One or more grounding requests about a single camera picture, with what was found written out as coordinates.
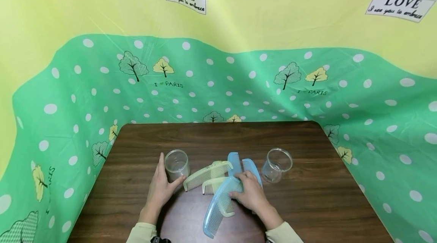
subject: blue comb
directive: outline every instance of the blue comb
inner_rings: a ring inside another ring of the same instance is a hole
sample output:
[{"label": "blue comb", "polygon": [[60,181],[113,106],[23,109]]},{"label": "blue comb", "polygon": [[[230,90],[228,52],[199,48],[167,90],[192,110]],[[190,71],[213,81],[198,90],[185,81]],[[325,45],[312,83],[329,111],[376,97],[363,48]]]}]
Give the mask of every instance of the blue comb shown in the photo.
[{"label": "blue comb", "polygon": [[233,177],[234,174],[241,173],[241,163],[240,163],[240,156],[238,155],[238,152],[231,152],[228,155],[228,162],[232,164],[232,168],[228,168],[228,176]]}]

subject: green polka dot backdrop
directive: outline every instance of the green polka dot backdrop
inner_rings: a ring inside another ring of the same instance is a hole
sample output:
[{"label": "green polka dot backdrop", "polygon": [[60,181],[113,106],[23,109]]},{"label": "green polka dot backdrop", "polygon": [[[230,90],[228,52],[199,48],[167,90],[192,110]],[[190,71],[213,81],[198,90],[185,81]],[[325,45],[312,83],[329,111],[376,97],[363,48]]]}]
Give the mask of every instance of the green polka dot backdrop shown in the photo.
[{"label": "green polka dot backdrop", "polygon": [[278,121],[322,126],[396,243],[435,242],[436,84],[359,49],[76,37],[13,96],[0,242],[66,242],[123,125]]}]

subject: comb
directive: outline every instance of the comb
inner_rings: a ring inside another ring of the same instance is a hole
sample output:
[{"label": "comb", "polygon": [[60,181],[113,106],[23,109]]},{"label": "comb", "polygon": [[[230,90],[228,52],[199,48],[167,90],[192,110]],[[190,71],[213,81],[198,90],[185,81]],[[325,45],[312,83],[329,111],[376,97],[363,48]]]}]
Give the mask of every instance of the comb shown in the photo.
[{"label": "comb", "polygon": [[215,194],[217,189],[222,185],[227,177],[218,177],[215,179],[207,180],[202,184],[203,194]]},{"label": "comb", "polygon": [[200,169],[194,174],[187,177],[184,181],[185,191],[190,191],[206,182],[209,179],[224,177],[228,168],[232,168],[232,164],[228,161],[215,161],[212,165]]},{"label": "comb", "polygon": [[242,183],[235,177],[227,177],[214,194],[203,221],[203,233],[214,238],[224,217],[235,214],[229,192],[242,192]]},{"label": "comb", "polygon": [[238,152],[231,152],[228,154],[228,162],[230,162],[233,166],[233,168],[230,168],[228,170],[228,176],[233,177],[236,173],[241,173],[241,163],[240,163],[240,156],[238,155]]}]

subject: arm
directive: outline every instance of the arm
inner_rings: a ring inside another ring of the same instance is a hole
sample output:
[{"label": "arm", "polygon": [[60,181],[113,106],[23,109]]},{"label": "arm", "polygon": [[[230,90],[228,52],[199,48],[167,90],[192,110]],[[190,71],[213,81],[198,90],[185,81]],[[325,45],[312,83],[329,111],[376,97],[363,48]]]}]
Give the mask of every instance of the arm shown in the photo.
[{"label": "arm", "polygon": [[268,202],[256,177],[246,171],[235,174],[243,183],[243,193],[231,192],[231,198],[238,200],[246,208],[254,211],[264,223],[267,239],[274,243],[303,243],[299,235],[284,222],[278,211]]}]

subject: light blue comb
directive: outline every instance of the light blue comb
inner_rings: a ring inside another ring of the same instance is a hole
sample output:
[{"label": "light blue comb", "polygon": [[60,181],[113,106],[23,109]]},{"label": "light blue comb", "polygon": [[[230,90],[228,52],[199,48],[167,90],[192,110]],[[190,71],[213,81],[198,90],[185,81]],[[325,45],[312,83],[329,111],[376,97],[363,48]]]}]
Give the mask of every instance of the light blue comb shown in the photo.
[{"label": "light blue comb", "polygon": [[228,162],[232,164],[232,168],[228,168],[228,176],[233,177],[234,174],[241,173],[241,163],[240,163],[240,156],[238,155],[238,152],[231,152],[228,154]]},{"label": "light blue comb", "polygon": [[208,206],[203,221],[203,233],[209,238],[214,238],[224,217],[230,217],[235,214],[231,198],[229,197],[229,192],[231,191],[243,192],[241,181],[235,177],[226,178]]}]

